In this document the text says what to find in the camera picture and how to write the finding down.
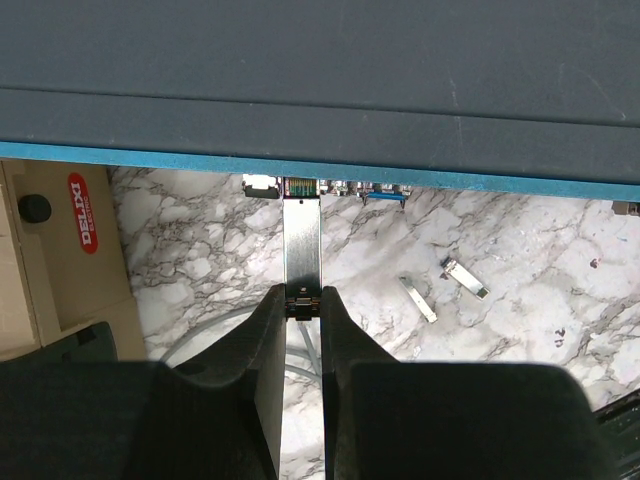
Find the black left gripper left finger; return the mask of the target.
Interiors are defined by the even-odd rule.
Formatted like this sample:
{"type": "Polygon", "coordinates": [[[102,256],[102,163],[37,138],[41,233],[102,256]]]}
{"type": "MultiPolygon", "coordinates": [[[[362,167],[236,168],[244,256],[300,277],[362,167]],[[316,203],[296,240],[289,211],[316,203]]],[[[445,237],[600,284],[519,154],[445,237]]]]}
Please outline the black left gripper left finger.
{"type": "Polygon", "coordinates": [[[5,479],[274,479],[284,387],[285,288],[178,367],[1,366],[5,479]]]}

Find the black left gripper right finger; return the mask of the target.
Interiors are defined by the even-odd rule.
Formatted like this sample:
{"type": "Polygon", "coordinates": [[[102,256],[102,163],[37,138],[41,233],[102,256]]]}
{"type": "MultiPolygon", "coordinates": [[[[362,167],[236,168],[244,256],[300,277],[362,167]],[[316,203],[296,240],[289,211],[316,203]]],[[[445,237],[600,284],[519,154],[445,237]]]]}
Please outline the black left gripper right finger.
{"type": "Polygon", "coordinates": [[[320,300],[330,479],[614,479],[576,380],[554,365],[402,362],[320,300]]]}

